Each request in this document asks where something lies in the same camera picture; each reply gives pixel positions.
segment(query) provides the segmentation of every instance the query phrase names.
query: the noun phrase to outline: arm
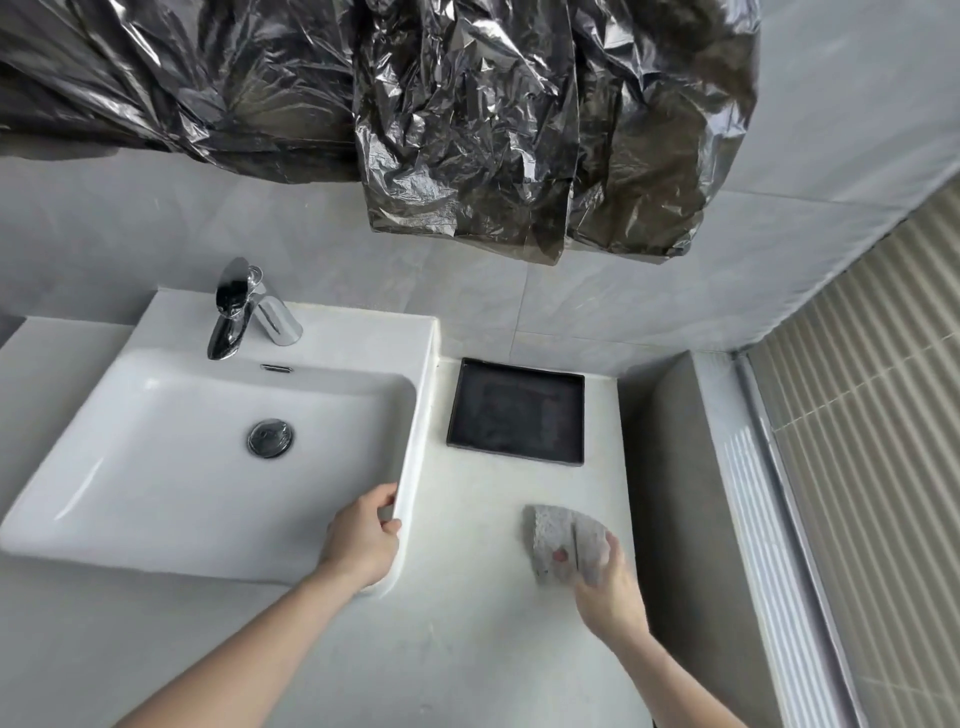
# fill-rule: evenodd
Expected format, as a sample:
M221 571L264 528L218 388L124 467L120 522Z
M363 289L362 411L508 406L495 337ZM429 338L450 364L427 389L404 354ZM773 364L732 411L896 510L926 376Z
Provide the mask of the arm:
M608 532L610 562L600 584L574 585L577 609L636 685L659 728L746 728L654 640L643 597L623 549Z
M381 485L337 514L317 569L202 658L116 728L259 728L330 620L394 562L400 521L377 508L396 484Z

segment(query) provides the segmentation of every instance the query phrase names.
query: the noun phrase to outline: pleated blind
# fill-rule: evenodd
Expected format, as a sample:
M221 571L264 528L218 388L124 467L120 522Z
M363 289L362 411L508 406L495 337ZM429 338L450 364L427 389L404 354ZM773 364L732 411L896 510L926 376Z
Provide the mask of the pleated blind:
M867 718L960 727L960 178L749 357Z

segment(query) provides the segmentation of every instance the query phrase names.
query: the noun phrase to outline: drain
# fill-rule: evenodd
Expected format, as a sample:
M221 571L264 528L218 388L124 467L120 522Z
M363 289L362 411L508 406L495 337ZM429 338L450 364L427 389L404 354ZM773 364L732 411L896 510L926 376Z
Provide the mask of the drain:
M294 429L282 420L264 420L247 436L247 449L257 457L279 457L294 444Z

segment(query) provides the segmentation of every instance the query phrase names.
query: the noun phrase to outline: person's left hand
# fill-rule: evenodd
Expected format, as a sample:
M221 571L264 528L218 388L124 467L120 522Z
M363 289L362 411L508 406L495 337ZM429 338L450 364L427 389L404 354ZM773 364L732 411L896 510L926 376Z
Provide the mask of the person's left hand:
M359 591L390 570L400 547L399 519L381 522L377 509L394 502L396 483L378 485L343 508L326 531L318 570L349 579Z

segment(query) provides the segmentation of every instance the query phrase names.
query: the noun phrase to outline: cleaning sponge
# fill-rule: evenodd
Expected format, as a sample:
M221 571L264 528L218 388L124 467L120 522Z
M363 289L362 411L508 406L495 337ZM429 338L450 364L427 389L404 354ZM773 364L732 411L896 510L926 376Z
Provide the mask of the cleaning sponge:
M569 584L579 572L596 586L610 558L603 523L558 505L535 505L533 510L531 551L538 580Z

